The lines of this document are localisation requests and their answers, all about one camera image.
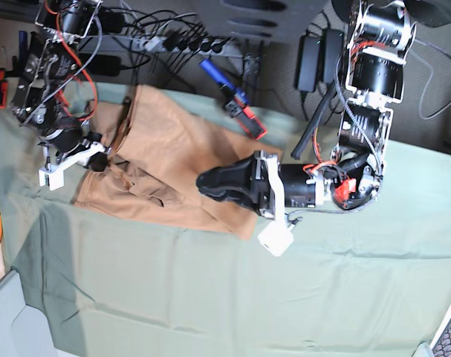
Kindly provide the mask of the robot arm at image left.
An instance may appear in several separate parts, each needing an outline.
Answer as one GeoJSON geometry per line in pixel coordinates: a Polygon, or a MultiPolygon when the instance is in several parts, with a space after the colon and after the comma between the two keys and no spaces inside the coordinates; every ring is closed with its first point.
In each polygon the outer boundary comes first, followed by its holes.
{"type": "Polygon", "coordinates": [[[65,99],[64,89],[72,80],[93,80],[87,72],[95,54],[81,60],[78,44],[92,27],[101,32],[101,1],[44,1],[37,13],[27,50],[27,59],[19,74],[12,111],[20,126],[31,128],[45,148],[56,151],[55,159],[46,158],[45,166],[59,165],[81,152],[82,165],[98,160],[106,151],[89,150],[100,142],[97,134],[88,134],[83,124],[95,108],[74,115],[65,99]]]}

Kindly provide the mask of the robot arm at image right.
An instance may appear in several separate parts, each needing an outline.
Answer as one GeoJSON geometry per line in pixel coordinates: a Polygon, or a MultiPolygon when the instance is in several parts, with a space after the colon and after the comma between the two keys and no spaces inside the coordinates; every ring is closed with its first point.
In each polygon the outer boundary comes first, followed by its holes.
{"type": "Polygon", "coordinates": [[[403,1],[355,1],[334,79],[291,153],[298,158],[307,144],[316,143],[323,110],[338,97],[343,113],[329,159],[283,164],[277,155],[257,151],[228,167],[200,174],[198,191],[267,219],[323,212],[327,202],[334,204],[336,214],[370,205],[383,186],[392,104],[403,99],[403,68],[415,31],[403,1]]]}

